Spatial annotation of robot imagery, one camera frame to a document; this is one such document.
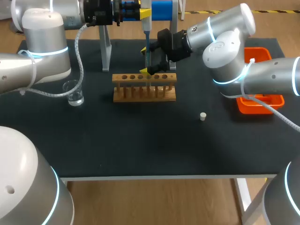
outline table leg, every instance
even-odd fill
[[[242,213],[242,224],[252,225],[263,212],[263,194],[271,179],[267,179],[254,200],[251,201],[247,182],[245,178],[234,179],[240,210]]]

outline metal table frame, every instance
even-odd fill
[[[65,185],[68,181],[100,181],[100,180],[170,180],[170,179],[234,179],[235,188],[242,213],[243,225],[252,225],[263,214],[267,225],[270,225],[263,207],[263,195],[274,174],[262,175],[181,175],[181,176],[115,176],[115,177],[73,177],[61,178]],[[251,201],[246,178],[268,178],[254,200]]]

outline white cable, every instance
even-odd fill
[[[47,92],[44,92],[44,91],[41,91],[41,90],[37,90],[37,89],[32,89],[32,88],[29,88],[29,89],[26,89],[26,88],[19,88],[17,90],[25,90],[25,91],[30,91],[30,92],[33,92],[33,93],[36,93],[36,94],[39,94],[39,95],[43,95],[43,96],[47,96],[47,97],[51,97],[51,98],[60,98],[60,97],[64,97],[64,96],[67,96],[71,93],[73,93],[74,91],[76,91],[79,86],[81,85],[81,83],[83,82],[83,63],[81,61],[81,58],[80,58],[80,54],[79,54],[79,49],[78,49],[78,40],[79,40],[79,37],[81,35],[81,33],[87,29],[87,25],[83,25],[77,35],[76,35],[76,38],[75,38],[75,53],[76,53],[76,57],[77,57],[77,60],[78,60],[78,64],[79,64],[79,69],[80,69],[80,77],[79,77],[79,80],[78,80],[78,83],[76,84],[76,86],[65,92],[65,93],[61,93],[61,94],[52,94],[52,93],[47,93]]]
[[[31,81],[29,83],[29,85],[26,87],[26,88],[23,88],[23,90],[20,90],[20,94],[21,95],[24,95],[25,94],[25,91],[29,88],[31,88],[31,86],[34,84],[34,82],[36,81],[36,77],[37,77],[37,65],[36,65],[36,61],[34,60],[34,57],[33,55],[27,51],[27,50],[20,50],[18,52],[19,55],[21,55],[23,52],[27,53],[28,56],[30,57],[31,59],[31,62],[32,62],[32,77],[31,77]]]
[[[293,129],[295,129],[296,131],[300,132],[300,127],[298,125],[296,125],[295,123],[293,123],[292,121],[290,121],[288,118],[286,118],[284,115],[282,115],[280,112],[278,112],[277,110],[273,109],[271,106],[269,106],[268,104],[266,104],[265,102],[253,97],[253,96],[249,96],[247,94],[245,94],[244,92],[244,79],[247,76],[247,74],[245,74],[243,76],[243,79],[240,83],[240,90],[242,92],[242,95],[244,98],[250,99],[252,101],[257,102],[258,104],[264,106],[265,108],[269,109],[271,112],[273,112],[276,116],[278,116],[280,119],[282,119],[287,125],[291,126]]]

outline wooden floor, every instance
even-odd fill
[[[187,11],[225,10],[246,2],[253,10],[299,10],[299,0],[186,0]],[[186,15],[178,29],[186,29],[209,14]],[[254,37],[277,38],[286,57],[300,55],[300,14],[254,14]],[[0,52],[15,53],[21,35],[9,31],[10,21],[0,21]],[[169,26],[154,22],[151,38]],[[144,39],[138,22],[109,27],[111,39]],[[67,31],[75,38],[76,31]],[[97,28],[82,38],[98,39]],[[264,179],[248,179],[253,198]],[[75,204],[75,225],[238,225],[240,215],[229,179],[224,180],[136,180],[71,182]],[[262,218],[256,223],[265,224]]]

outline clear glass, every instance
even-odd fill
[[[67,91],[73,89],[77,83],[78,83],[78,80],[67,81],[62,86],[62,89],[64,92],[67,92]],[[72,94],[67,95],[67,100],[71,106],[79,106],[84,103],[83,90],[82,90],[81,85]]]

